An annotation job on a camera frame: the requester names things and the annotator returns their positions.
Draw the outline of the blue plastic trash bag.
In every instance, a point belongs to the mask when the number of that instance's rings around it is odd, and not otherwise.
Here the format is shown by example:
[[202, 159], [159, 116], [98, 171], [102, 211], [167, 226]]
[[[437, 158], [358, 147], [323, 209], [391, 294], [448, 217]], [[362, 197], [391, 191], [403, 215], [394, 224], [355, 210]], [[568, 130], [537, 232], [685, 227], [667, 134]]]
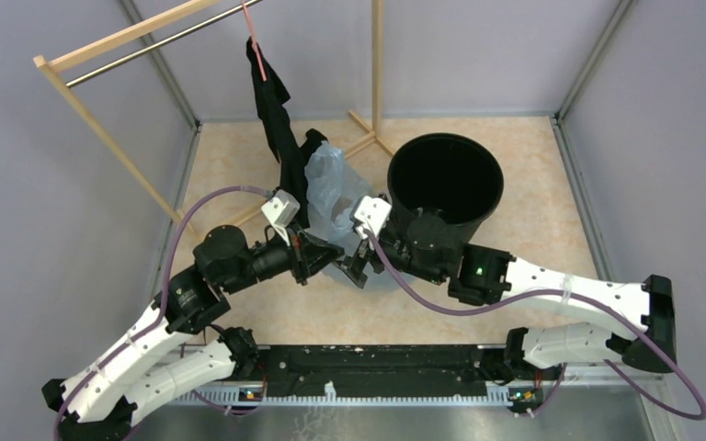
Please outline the blue plastic trash bag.
[[375, 194], [370, 184], [348, 164], [343, 152], [328, 141], [322, 142], [311, 156], [305, 176], [310, 233], [343, 247], [343, 257], [352, 255], [361, 239], [353, 231], [351, 210], [363, 196], [388, 201], [387, 197]]

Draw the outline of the black trash bin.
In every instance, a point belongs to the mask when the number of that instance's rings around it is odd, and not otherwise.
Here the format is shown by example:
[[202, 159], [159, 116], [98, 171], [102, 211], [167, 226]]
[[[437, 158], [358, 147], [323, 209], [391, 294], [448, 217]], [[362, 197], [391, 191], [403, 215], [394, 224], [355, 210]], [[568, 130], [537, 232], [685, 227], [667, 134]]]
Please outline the black trash bin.
[[438, 215], [469, 242], [496, 210], [504, 192], [496, 158], [470, 138], [429, 133], [404, 144], [387, 169], [391, 220], [399, 231], [419, 212]]

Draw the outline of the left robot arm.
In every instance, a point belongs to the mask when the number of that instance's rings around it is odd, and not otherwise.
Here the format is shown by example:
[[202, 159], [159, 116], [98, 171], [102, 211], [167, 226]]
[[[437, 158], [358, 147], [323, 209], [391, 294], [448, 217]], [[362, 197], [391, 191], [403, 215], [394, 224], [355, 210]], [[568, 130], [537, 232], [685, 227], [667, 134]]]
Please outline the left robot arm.
[[282, 273], [305, 284], [342, 258], [341, 246], [301, 230], [247, 244], [243, 231], [223, 225], [194, 250], [195, 262], [168, 281], [138, 321], [90, 367], [42, 388], [58, 413], [58, 440], [124, 440], [151, 413], [218, 379], [248, 379], [258, 365], [251, 331], [222, 335], [169, 365], [161, 360], [231, 309], [226, 295]]

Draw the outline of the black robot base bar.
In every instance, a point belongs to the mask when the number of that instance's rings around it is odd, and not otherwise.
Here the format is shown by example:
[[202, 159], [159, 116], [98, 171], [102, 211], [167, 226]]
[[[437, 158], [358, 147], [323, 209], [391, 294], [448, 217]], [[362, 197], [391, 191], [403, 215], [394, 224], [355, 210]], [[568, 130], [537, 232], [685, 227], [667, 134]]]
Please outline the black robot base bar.
[[272, 345], [229, 381], [267, 387], [269, 398], [482, 397], [489, 384], [534, 383], [538, 370], [485, 345]]

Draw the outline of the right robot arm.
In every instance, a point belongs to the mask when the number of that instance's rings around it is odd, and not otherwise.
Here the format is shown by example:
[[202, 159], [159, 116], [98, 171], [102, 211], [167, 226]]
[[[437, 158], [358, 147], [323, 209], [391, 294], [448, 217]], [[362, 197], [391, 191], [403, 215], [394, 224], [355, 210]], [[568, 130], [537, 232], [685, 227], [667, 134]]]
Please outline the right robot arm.
[[677, 338], [672, 282], [651, 275], [620, 283], [548, 269], [513, 254], [466, 243], [435, 214], [397, 228], [385, 218], [356, 215], [361, 241], [336, 266], [359, 287], [365, 266], [388, 272], [424, 307], [449, 316], [474, 316], [506, 306], [546, 310], [572, 319], [553, 328], [507, 334], [505, 372], [525, 379], [537, 368], [611, 362], [652, 373], [673, 373]]

